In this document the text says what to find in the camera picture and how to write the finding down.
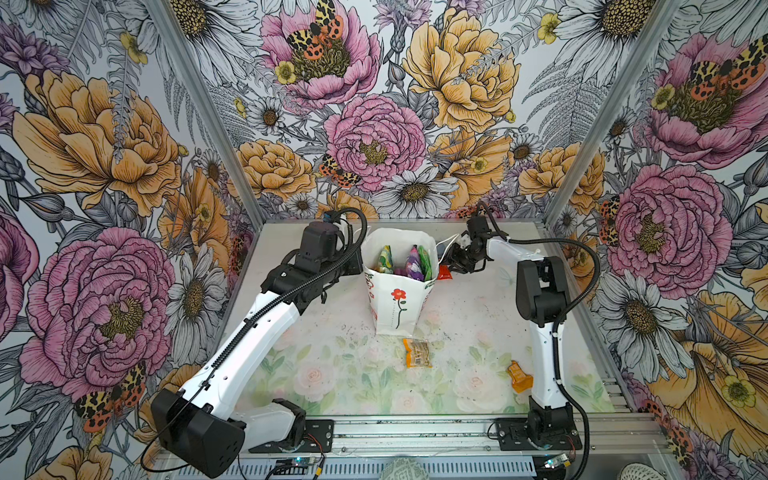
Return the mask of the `red snack packet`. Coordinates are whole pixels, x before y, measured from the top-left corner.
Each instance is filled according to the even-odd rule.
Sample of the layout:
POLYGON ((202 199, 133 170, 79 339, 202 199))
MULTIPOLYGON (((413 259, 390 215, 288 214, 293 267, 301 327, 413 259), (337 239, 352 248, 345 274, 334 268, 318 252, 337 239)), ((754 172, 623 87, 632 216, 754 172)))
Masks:
POLYGON ((441 264, 439 266, 438 280, 451 280, 453 278, 450 267, 448 265, 441 264))

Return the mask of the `green Lays chips bag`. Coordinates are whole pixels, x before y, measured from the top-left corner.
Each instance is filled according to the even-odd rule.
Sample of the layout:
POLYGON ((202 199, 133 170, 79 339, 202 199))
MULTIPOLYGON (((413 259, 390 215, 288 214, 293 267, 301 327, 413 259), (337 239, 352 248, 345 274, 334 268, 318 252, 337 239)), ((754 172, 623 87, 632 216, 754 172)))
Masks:
POLYGON ((424 246, 419 245, 417 247, 419 255, 420 269, 423 274, 424 281, 430 281, 433 278, 432 262, 430 254, 424 246))

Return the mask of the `purple Foxs berries candy bag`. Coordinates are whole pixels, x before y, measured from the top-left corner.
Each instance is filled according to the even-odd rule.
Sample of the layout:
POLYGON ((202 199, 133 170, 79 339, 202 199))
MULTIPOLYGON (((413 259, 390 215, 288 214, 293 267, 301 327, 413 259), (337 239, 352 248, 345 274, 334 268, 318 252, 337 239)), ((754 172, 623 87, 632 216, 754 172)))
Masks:
POLYGON ((423 282, 426 279, 426 274, 422 266, 421 255, 419 247, 413 245, 405 262, 405 276, 423 282))

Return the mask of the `green Foxs candy bag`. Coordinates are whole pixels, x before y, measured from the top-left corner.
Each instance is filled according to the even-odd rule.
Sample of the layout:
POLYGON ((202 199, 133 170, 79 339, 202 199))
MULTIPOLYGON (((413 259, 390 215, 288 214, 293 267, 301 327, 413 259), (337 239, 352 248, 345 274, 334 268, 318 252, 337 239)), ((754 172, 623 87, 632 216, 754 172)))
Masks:
POLYGON ((390 245, 385 245, 381 249, 378 255, 378 259, 376 261, 375 270, 378 273, 382 273, 382 274, 394 273, 394 265, 393 265, 392 251, 391 251, 390 245))

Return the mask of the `white floral paper bag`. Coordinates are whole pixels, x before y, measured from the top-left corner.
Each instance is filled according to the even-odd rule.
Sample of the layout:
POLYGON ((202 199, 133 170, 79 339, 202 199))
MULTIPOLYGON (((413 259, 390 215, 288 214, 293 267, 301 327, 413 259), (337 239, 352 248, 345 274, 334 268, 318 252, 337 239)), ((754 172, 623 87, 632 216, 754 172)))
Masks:
POLYGON ((420 230, 378 228, 368 234, 362 245, 364 277, 376 333, 383 336, 407 338, 415 334, 421 312, 436 286, 442 257, 439 249, 455 241, 450 237, 441 242, 420 230), (375 270, 381 249, 391 246, 394 273, 375 270), (405 262, 413 245, 424 246, 430 254, 433 278, 417 281, 405 276, 405 262))

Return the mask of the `small tan snack packet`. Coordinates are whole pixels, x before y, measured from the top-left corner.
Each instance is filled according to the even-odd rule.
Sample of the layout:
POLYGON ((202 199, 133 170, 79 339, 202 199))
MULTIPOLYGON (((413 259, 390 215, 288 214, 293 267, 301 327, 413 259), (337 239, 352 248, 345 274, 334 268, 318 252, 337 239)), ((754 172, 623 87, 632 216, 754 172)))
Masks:
POLYGON ((424 340, 404 338, 405 365, 407 368, 431 368, 429 343, 424 340))

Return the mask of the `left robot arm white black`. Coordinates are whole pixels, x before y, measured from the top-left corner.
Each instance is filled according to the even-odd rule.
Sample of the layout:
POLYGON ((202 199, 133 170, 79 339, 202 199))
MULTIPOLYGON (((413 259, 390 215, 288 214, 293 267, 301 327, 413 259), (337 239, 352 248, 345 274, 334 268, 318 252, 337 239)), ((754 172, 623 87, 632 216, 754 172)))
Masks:
POLYGON ((244 450, 301 446, 306 412, 277 398, 238 417, 235 407, 251 376, 277 340, 343 276, 363 270, 367 227, 347 210, 333 211, 303 230, 298 248, 267 275, 243 322, 211 359, 177 391, 161 389, 151 402, 157 443, 208 478, 225 473, 244 450))

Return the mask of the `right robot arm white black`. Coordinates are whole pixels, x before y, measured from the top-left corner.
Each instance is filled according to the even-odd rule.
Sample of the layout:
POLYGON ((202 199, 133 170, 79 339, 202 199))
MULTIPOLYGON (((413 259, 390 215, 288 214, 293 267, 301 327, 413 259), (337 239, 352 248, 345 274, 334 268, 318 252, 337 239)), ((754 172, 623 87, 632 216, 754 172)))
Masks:
POLYGON ((519 315, 531 323, 533 385, 527 419, 520 426, 498 421, 500 445, 506 448, 515 440, 538 449, 580 449, 574 403, 562 392, 560 373, 559 331, 570 304, 562 260, 528 249, 527 241, 507 237, 494 219, 483 215, 470 216, 462 236, 460 244, 446 248, 444 263, 462 274, 480 272, 487 262, 511 269, 514 304, 519 315))

